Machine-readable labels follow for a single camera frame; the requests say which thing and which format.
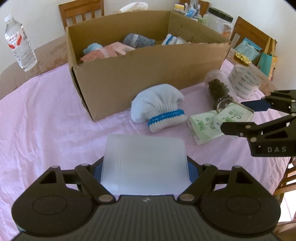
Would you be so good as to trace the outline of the green white tissue pack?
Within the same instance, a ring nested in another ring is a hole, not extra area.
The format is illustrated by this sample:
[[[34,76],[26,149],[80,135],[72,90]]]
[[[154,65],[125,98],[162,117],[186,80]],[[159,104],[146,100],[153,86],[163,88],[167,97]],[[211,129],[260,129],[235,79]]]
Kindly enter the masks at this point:
[[[249,122],[254,111],[240,103],[231,102],[222,111],[215,110],[190,116],[187,125],[197,145],[201,146],[224,135],[223,123]]]

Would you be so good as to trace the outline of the red white knitted sock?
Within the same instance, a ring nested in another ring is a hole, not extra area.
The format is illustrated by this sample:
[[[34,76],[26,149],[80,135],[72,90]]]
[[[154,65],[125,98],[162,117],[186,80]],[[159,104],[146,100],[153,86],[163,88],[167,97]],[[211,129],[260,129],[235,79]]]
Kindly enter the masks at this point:
[[[117,53],[111,46],[105,46],[103,48],[91,51],[90,53],[84,55],[80,58],[82,63],[91,62],[96,59],[106,59],[110,57],[117,57]]]

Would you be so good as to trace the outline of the grey blue knitted sock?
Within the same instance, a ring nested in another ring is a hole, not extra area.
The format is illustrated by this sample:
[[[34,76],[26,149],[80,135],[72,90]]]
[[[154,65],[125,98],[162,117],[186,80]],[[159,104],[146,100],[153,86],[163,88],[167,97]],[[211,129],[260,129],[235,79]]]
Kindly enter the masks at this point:
[[[154,39],[150,39],[142,35],[128,34],[124,38],[123,44],[128,45],[132,48],[138,49],[138,48],[154,46],[156,44],[156,41]]]

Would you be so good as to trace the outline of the yellow crochet coaster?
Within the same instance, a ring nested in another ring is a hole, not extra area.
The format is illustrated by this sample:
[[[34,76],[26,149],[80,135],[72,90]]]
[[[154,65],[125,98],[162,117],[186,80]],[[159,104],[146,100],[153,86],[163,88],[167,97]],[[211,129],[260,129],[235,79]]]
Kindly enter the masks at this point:
[[[240,65],[248,67],[252,62],[243,54],[235,51],[233,59]]]

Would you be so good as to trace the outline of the white blue knitted sock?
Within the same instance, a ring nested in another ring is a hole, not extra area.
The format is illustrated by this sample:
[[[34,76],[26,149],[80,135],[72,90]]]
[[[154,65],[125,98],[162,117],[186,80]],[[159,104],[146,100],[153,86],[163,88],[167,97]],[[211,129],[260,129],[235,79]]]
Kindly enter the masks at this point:
[[[184,95],[169,84],[152,86],[141,91],[132,101],[130,116],[135,123],[147,123],[152,133],[187,121],[179,108]]]

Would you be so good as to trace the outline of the light blue round toy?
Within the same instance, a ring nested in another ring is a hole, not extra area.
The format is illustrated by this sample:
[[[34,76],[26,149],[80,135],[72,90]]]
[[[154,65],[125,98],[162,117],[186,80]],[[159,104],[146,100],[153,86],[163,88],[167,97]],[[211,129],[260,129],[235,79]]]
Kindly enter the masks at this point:
[[[95,51],[95,50],[98,50],[98,49],[101,49],[101,48],[103,48],[102,45],[100,45],[100,44],[98,44],[98,43],[92,43],[92,44],[90,44],[87,48],[85,48],[85,49],[83,50],[83,54],[84,54],[84,55],[87,55],[87,54],[89,54],[90,52]]]

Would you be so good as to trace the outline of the clear jar of dark tea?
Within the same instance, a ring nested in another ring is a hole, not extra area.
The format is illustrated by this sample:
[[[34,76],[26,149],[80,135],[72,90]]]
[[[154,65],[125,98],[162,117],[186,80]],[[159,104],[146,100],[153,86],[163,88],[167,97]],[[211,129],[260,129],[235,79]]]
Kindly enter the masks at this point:
[[[223,71],[211,70],[206,74],[204,82],[208,86],[213,109],[218,113],[234,101],[230,81]]]

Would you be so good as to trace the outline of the large black-lid plastic jar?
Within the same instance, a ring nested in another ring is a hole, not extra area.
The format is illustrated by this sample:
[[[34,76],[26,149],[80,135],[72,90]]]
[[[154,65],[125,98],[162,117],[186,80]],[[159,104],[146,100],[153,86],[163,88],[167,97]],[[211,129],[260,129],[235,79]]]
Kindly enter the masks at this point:
[[[202,24],[228,39],[230,39],[234,28],[232,22],[231,15],[213,7],[208,8],[202,20]]]

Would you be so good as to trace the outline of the pink tablecloth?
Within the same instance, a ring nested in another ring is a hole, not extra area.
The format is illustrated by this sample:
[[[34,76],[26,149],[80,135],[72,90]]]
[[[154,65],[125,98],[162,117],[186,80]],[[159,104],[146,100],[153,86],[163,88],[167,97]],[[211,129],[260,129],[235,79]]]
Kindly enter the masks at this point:
[[[104,155],[111,134],[151,134],[146,123],[134,123],[130,111],[92,121],[63,65],[32,78],[1,100],[1,240],[18,229],[11,216],[15,200],[49,167],[73,169]],[[245,168],[269,192],[279,185],[289,158],[255,158],[247,140],[221,136],[198,146],[186,124],[166,128],[159,137],[185,141],[187,155],[199,164],[222,170]]]

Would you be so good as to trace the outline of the clear plastic lidded container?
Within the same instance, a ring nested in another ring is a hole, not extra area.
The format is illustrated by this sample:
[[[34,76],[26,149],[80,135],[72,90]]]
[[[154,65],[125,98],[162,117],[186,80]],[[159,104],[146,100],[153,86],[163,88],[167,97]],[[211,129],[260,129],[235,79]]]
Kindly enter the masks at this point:
[[[189,185],[185,142],[180,138],[110,135],[101,173],[113,195],[175,195]]]

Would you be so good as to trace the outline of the teal paper bag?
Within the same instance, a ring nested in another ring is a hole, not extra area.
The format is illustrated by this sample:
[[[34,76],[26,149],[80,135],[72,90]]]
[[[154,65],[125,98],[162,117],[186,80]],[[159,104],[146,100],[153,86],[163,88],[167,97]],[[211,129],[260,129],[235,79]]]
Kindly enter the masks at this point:
[[[277,62],[278,58],[275,54],[275,40],[270,37],[264,51],[261,54],[257,68],[265,74],[270,81],[273,81]]]

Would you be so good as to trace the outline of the tissue box with tissue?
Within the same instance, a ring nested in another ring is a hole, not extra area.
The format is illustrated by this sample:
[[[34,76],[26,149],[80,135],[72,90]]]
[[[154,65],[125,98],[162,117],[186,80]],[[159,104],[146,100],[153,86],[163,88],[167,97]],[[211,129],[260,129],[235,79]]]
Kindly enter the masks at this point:
[[[147,11],[148,8],[149,5],[145,2],[134,2],[122,7],[119,11],[121,13],[127,13],[131,11]]]

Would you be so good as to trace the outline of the clear plastic water bottle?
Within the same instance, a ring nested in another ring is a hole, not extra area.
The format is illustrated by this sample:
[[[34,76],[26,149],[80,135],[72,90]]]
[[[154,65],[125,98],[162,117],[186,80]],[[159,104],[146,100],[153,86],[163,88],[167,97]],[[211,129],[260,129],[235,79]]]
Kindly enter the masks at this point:
[[[9,14],[4,18],[6,30],[4,37],[13,52],[16,61],[24,72],[31,70],[37,64],[36,54],[23,29],[23,25]]]

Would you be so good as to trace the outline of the wooden chair by wall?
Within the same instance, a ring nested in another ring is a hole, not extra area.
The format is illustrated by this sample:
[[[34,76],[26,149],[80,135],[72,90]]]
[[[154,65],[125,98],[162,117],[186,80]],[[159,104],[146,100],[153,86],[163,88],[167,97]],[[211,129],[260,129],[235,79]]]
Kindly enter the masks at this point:
[[[68,27],[68,19],[71,19],[72,23],[76,24],[77,16],[81,16],[82,21],[86,20],[87,14],[90,14],[91,19],[96,18],[97,11],[100,11],[100,16],[104,16],[104,0],[71,1],[58,5],[58,8],[64,29]]]

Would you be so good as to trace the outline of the teal packet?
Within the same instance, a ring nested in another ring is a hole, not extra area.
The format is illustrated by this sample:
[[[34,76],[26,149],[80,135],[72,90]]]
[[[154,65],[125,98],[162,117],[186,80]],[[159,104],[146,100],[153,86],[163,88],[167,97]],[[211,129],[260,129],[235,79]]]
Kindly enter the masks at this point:
[[[251,40],[244,38],[242,42],[234,48],[234,50],[246,56],[250,61],[254,61],[260,55],[262,48]]]

